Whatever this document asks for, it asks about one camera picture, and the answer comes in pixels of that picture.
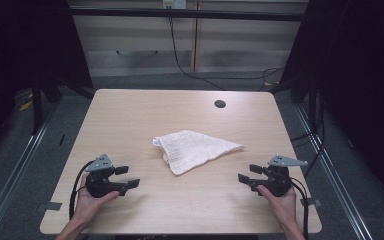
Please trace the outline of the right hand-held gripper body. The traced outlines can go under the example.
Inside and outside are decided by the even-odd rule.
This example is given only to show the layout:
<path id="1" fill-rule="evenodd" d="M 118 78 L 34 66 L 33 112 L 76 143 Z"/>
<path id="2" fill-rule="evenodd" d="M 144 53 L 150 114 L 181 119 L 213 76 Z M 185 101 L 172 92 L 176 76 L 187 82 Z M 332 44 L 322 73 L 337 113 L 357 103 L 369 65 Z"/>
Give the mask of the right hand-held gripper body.
<path id="1" fill-rule="evenodd" d="M 263 174 L 267 176 L 267 182 L 264 183 L 264 186 L 272 195 L 283 196 L 289 191 L 292 185 L 289 168 L 307 165 L 307 161 L 275 155 L 268 161 L 268 166 L 263 168 Z"/>

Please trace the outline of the black stand post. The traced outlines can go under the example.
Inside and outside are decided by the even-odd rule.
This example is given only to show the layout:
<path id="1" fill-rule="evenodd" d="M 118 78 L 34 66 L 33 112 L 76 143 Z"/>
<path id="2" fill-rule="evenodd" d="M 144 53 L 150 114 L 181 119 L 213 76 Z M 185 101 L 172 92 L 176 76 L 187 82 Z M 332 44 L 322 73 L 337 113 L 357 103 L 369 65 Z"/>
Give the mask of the black stand post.
<path id="1" fill-rule="evenodd" d="M 34 113 L 34 125 L 32 134 L 35 135 L 39 132 L 43 124 L 43 113 L 42 113 L 42 92 L 40 79 L 34 77 L 32 81 L 32 103 L 33 103 L 33 113 Z"/>

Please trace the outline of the white towel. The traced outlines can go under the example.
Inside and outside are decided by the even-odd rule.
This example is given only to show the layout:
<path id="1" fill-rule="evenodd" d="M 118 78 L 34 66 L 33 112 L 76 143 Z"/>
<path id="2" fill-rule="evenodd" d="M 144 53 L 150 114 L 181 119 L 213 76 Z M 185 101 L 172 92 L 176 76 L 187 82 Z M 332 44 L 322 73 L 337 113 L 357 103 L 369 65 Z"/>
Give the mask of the white towel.
<path id="1" fill-rule="evenodd" d="M 190 130 L 154 137 L 152 143 L 161 149 L 163 160 L 176 176 L 244 148 L 243 145 Z"/>

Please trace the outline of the white wall socket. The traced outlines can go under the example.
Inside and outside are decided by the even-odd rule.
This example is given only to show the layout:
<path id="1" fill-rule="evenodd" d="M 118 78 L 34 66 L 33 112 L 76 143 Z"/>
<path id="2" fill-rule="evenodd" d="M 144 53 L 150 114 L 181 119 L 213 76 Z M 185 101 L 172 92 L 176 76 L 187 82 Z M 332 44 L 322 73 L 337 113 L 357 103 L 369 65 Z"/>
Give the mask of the white wall socket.
<path id="1" fill-rule="evenodd" d="M 187 8 L 186 0 L 162 0 L 164 9 L 185 10 Z"/>

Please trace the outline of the grey tape piece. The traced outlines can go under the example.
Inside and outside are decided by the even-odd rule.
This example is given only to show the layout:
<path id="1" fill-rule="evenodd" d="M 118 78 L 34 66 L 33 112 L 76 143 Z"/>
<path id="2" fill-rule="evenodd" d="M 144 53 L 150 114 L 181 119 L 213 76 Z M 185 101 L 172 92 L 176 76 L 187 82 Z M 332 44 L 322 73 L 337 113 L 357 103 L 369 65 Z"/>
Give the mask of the grey tape piece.
<path id="1" fill-rule="evenodd" d="M 306 198 L 306 199 L 301 199 L 300 200 L 301 204 L 303 206 L 311 206 L 314 205 L 316 208 L 320 207 L 322 205 L 321 201 L 319 199 L 314 199 L 314 198 Z"/>
<path id="2" fill-rule="evenodd" d="M 59 202 L 46 202 L 37 206 L 36 210 L 40 212 L 46 212 L 47 210 L 59 211 L 62 204 Z"/>

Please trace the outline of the black horizontal bar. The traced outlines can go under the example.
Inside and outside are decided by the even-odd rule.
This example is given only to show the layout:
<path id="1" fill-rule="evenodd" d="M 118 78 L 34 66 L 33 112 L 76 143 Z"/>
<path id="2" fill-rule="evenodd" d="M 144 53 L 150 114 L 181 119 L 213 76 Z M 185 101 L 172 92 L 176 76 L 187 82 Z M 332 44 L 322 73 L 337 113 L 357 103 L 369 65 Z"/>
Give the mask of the black horizontal bar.
<path id="1" fill-rule="evenodd" d="M 304 14 L 262 13 L 238 11 L 210 10 L 168 10 L 168 9 L 128 9 L 128 8 L 92 8 L 70 7 L 72 15 L 81 16 L 117 16 L 117 17 L 160 17 L 160 18 L 195 18 L 195 19 L 228 19 L 228 20 L 261 20 L 300 22 Z"/>

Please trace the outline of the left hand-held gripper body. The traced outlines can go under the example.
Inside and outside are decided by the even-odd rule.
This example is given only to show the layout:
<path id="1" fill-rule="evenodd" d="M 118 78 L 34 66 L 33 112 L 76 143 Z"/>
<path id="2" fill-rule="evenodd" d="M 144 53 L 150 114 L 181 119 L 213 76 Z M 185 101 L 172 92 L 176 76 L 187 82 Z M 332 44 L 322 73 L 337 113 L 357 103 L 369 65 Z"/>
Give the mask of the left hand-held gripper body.
<path id="1" fill-rule="evenodd" d="M 109 177 L 115 174 L 115 167 L 107 154 L 97 157 L 85 171 L 88 173 L 85 186 L 92 197 L 101 198 L 110 192 L 120 193 L 119 186 L 109 181 Z"/>

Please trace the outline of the metal floor rail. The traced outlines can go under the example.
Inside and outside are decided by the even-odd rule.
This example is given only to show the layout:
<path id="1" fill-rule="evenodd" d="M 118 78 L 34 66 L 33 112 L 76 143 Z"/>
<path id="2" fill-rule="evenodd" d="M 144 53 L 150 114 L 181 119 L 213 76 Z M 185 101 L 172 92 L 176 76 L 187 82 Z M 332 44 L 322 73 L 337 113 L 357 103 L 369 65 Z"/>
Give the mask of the metal floor rail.
<path id="1" fill-rule="evenodd" d="M 12 197 L 18 188 L 22 177 L 24 176 L 27 167 L 29 166 L 31 159 L 36 152 L 38 146 L 40 145 L 43 136 L 45 135 L 49 121 L 52 119 L 55 110 L 51 109 L 43 122 L 37 128 L 37 131 L 30 136 L 29 141 L 20 155 L 17 164 L 13 168 L 7 182 L 5 183 L 3 189 L 0 192 L 0 222 L 3 218 L 4 213 L 6 212 L 9 203 L 12 200 Z"/>
<path id="2" fill-rule="evenodd" d="M 329 179 L 333 190 L 359 240 L 374 240 L 364 218 L 352 200 L 347 188 L 345 187 L 332 159 L 322 144 L 321 138 L 310 127 L 309 117 L 303 106 L 295 107 L 297 115 L 301 121 L 306 134 L 308 135 L 317 158 Z"/>

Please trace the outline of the plain beige cabinet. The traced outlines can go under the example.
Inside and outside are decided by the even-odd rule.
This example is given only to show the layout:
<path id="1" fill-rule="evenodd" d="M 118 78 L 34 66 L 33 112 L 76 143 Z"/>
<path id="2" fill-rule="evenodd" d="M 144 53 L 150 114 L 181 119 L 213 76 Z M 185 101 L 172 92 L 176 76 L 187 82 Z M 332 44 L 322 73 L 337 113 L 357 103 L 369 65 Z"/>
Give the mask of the plain beige cabinet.
<path id="1" fill-rule="evenodd" d="M 302 14 L 308 0 L 196 0 L 195 10 Z M 194 72 L 255 71 L 289 57 L 299 22 L 199 19 L 194 22 Z"/>

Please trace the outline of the person's right hand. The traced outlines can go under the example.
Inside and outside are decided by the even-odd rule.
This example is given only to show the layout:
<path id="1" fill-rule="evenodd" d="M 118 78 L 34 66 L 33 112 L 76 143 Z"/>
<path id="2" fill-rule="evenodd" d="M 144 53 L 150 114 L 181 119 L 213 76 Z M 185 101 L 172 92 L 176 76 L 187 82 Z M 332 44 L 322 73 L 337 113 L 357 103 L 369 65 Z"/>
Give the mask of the person's right hand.
<path id="1" fill-rule="evenodd" d="M 283 196 L 274 196 L 265 186 L 258 185 L 258 191 L 269 202 L 274 216 L 282 229 L 296 223 L 296 193 L 290 188 Z"/>

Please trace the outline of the person's left hand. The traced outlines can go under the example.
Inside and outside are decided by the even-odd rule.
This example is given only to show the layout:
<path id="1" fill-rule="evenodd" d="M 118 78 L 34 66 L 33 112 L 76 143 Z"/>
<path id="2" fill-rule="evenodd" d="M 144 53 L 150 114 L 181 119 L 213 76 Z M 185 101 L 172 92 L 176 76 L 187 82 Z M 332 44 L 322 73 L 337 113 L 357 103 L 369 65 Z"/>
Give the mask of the person's left hand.
<path id="1" fill-rule="evenodd" d="M 105 204 L 119 196 L 117 191 L 112 191 L 100 198 L 91 196 L 85 187 L 86 179 L 87 174 L 83 174 L 80 189 L 77 191 L 77 203 L 72 218 L 72 220 L 82 228 L 85 228 L 93 220 Z"/>

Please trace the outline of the dark curtain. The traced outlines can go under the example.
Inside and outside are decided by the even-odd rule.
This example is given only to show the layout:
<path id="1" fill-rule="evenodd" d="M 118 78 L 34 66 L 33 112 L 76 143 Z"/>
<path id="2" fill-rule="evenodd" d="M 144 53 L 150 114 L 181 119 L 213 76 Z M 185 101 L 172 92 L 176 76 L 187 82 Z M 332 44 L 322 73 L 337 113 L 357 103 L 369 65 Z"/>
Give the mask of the dark curtain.
<path id="1" fill-rule="evenodd" d="M 0 128 L 18 91 L 93 86 L 68 0 L 0 0 Z"/>
<path id="2" fill-rule="evenodd" d="M 308 0 L 281 82 L 319 90 L 384 184 L 384 0 Z"/>

